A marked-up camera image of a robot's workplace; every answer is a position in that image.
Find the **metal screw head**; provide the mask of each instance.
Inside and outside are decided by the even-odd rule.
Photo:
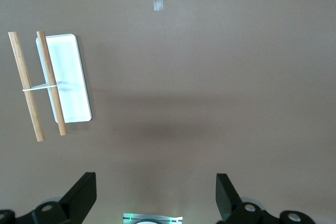
[[[295,222],[300,222],[301,221],[301,218],[300,216],[298,216],[297,214],[294,214],[293,212],[291,212],[289,215],[288,215],[288,218],[292,221],[295,221]]]
[[[246,204],[245,205],[245,210],[249,211],[249,212],[255,212],[256,208],[253,205],[251,205],[251,204]]]
[[[46,205],[46,206],[42,207],[41,211],[46,212],[46,211],[49,211],[51,208],[52,208],[52,205]]]

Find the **wooden stick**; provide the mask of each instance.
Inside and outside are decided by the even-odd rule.
[[[23,87],[23,89],[30,89],[31,88],[30,78],[29,78],[29,75],[28,75],[26,61],[25,61],[25,58],[23,56],[23,51],[22,51],[22,47],[21,47],[21,43],[20,43],[18,34],[15,31],[11,31],[11,32],[8,33],[8,35],[9,35],[10,43],[12,44],[12,49],[13,49],[15,61],[16,61],[16,64],[17,64],[17,69],[19,70],[19,74],[20,74],[20,78],[21,78],[21,82],[22,82],[22,87]],[[33,123],[36,139],[37,139],[37,141],[41,142],[45,139],[45,137],[44,137],[44,133],[43,133],[43,130],[42,130],[42,125],[41,125],[40,117],[39,117],[39,114],[38,114],[38,111],[37,111],[36,102],[35,102],[35,99],[34,99],[34,96],[33,96],[33,92],[32,91],[25,91],[24,93],[25,93],[30,117],[31,117],[31,120],[32,120],[32,123]]]
[[[46,34],[45,34],[44,31],[37,31],[36,33],[37,33],[37,37],[38,37],[38,40],[40,42],[40,46],[41,46],[41,49],[42,49],[42,55],[43,55],[44,64],[45,64],[46,70],[47,70],[47,76],[48,76],[49,84],[50,85],[56,85],[56,79],[55,79],[55,75],[54,75],[53,65],[52,65],[51,59],[50,59]],[[61,101],[59,99],[59,94],[58,94],[58,89],[57,89],[57,87],[53,87],[53,88],[50,88],[50,90],[51,90],[52,101],[54,102],[54,106],[55,106],[59,133],[60,133],[61,136],[64,136],[64,135],[67,134],[67,128],[65,126]]]

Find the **beige surface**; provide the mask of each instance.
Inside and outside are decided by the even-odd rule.
[[[123,212],[215,223],[215,175],[269,212],[335,223],[336,0],[0,0],[0,209],[25,214],[97,172],[85,223]],[[7,32],[43,73],[35,31],[77,36],[93,119],[60,137],[34,93],[37,143]]]

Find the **white plastic tray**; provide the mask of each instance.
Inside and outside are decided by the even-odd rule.
[[[75,35],[47,36],[46,39],[65,122],[90,121],[92,119],[91,108]],[[38,39],[36,39],[36,45],[44,78],[46,83],[49,83]],[[55,121],[57,122],[50,89],[48,89],[48,93]]]

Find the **black mount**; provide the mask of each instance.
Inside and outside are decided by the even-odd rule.
[[[96,199],[96,174],[85,173],[59,202],[43,203],[19,218],[0,210],[0,224],[81,224]]]
[[[59,202],[50,201],[15,218],[0,210],[0,224],[81,224],[97,199],[96,174],[85,173]],[[280,218],[250,202],[242,202],[226,174],[217,174],[216,202],[222,221],[217,224],[315,224],[307,215],[283,211]]]
[[[283,211],[278,219],[253,203],[242,202],[226,174],[217,174],[216,202],[223,220],[217,224],[315,224],[301,212]]]

